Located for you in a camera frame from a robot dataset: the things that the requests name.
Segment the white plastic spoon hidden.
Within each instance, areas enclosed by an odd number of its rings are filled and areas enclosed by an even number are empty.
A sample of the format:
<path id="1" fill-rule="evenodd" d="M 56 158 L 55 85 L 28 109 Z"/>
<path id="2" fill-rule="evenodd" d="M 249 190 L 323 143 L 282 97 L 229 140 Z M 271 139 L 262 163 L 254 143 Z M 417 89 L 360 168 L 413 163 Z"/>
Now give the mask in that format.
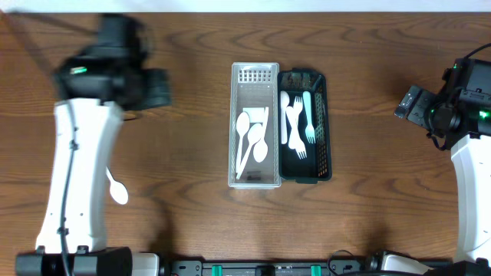
<path id="1" fill-rule="evenodd" d="M 126 186 L 122 182 L 118 182 L 106 168 L 106 176 L 110 183 L 110 196 L 119 205 L 126 205 L 129 201 L 129 194 Z"/>

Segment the white plastic fork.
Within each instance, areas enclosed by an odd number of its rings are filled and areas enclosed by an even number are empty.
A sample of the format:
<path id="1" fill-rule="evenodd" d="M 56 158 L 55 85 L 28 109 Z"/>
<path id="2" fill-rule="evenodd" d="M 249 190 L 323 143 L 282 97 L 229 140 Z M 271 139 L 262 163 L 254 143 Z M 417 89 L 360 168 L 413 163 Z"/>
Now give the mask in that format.
<path id="1" fill-rule="evenodd" d="M 293 107 L 286 107 L 286 116 L 291 126 L 290 137 L 288 140 L 288 147 L 291 150 L 295 150 L 299 159 L 305 159 L 307 157 L 305 145 L 300 138 L 298 132 L 298 114 Z"/>
<path id="2" fill-rule="evenodd" d="M 298 117 L 299 117 L 299 113 L 302 111 L 302 108 L 303 108 L 303 102 L 300 97 L 295 97 L 293 106 L 286 107 L 287 119 L 291 126 L 288 147 L 292 150 L 297 150 L 299 143 L 301 142 L 298 133 Z"/>

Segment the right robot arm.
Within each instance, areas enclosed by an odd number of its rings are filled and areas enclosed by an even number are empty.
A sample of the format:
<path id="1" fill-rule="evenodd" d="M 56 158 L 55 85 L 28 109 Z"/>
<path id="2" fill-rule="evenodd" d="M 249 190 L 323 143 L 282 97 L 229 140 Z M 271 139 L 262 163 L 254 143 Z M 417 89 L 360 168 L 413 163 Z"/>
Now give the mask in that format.
<path id="1" fill-rule="evenodd" d="M 458 239 L 453 263 L 428 275 L 490 273 L 490 63 L 458 58 L 442 76 L 438 94 L 413 85 L 395 116 L 427 131 L 450 151 L 458 195 Z"/>

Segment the pale green plastic fork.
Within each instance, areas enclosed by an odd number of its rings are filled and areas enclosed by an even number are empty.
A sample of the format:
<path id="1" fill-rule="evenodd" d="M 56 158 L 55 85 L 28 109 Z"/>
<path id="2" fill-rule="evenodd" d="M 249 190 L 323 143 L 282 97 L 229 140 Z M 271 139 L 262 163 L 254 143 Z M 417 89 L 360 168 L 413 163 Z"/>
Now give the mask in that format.
<path id="1" fill-rule="evenodd" d="M 305 116 L 307 120 L 307 126 L 305 128 L 305 135 L 309 143 L 315 143 L 315 129 L 313 126 L 312 118 L 312 104 L 311 104 L 311 93 L 304 91 L 302 94 L 303 104 L 305 109 Z"/>

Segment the white plastic knife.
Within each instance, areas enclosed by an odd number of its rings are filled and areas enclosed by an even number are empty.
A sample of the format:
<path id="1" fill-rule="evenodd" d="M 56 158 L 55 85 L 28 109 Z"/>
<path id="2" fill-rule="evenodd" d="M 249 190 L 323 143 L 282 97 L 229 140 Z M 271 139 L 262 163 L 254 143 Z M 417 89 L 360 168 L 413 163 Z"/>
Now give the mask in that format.
<path id="1" fill-rule="evenodd" d="M 289 105 L 290 96 L 284 90 L 280 92 L 280 127 L 281 127 L 281 144 L 288 142 L 287 124 L 286 124 L 286 107 Z"/>

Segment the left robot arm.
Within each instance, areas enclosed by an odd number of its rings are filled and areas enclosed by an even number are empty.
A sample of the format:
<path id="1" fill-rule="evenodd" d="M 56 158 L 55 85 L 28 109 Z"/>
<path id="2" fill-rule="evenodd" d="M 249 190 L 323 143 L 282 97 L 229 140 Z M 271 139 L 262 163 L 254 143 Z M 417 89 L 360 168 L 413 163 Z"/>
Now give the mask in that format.
<path id="1" fill-rule="evenodd" d="M 143 24 L 100 18 L 95 43 L 53 73 L 56 145 L 48 204 L 35 249 L 15 260 L 18 275 L 160 275 L 160 257 L 107 246 L 104 200 L 114 143 L 128 111 L 169 106 L 168 77 L 146 68 Z"/>

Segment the white plastic spoon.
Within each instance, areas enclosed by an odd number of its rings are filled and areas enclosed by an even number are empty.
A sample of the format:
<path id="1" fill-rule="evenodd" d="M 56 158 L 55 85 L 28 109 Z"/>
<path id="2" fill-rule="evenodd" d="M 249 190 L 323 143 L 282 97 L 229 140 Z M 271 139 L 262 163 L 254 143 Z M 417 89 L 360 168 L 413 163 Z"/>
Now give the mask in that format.
<path id="1" fill-rule="evenodd" d="M 242 173 L 243 173 L 243 171 L 246 167 L 246 164 L 248 162 L 252 147 L 260 140 L 261 136 L 262 136 L 262 125 L 260 123 L 254 124 L 249 129 L 249 131 L 247 132 L 247 140 L 248 140 L 249 145 L 248 145 L 248 148 L 247 148 L 243 158 L 241 159 L 239 172 L 236 175 L 237 179 L 241 178 Z"/>
<path id="2" fill-rule="evenodd" d="M 257 142 L 257 144 L 255 144 L 253 150 L 253 156 L 257 163 L 261 163 L 268 154 L 268 145 L 265 141 L 265 133 L 267 130 L 268 120 L 269 120 L 269 108 L 265 107 L 264 117 L 262 122 L 262 136 L 260 140 Z"/>
<path id="3" fill-rule="evenodd" d="M 236 172 L 239 172 L 239 167 L 241 164 L 242 158 L 242 142 L 243 137 L 249 130 L 250 119 L 249 115 L 246 112 L 241 112 L 236 121 L 236 131 L 239 135 L 239 144 L 237 146 L 236 153 Z"/>

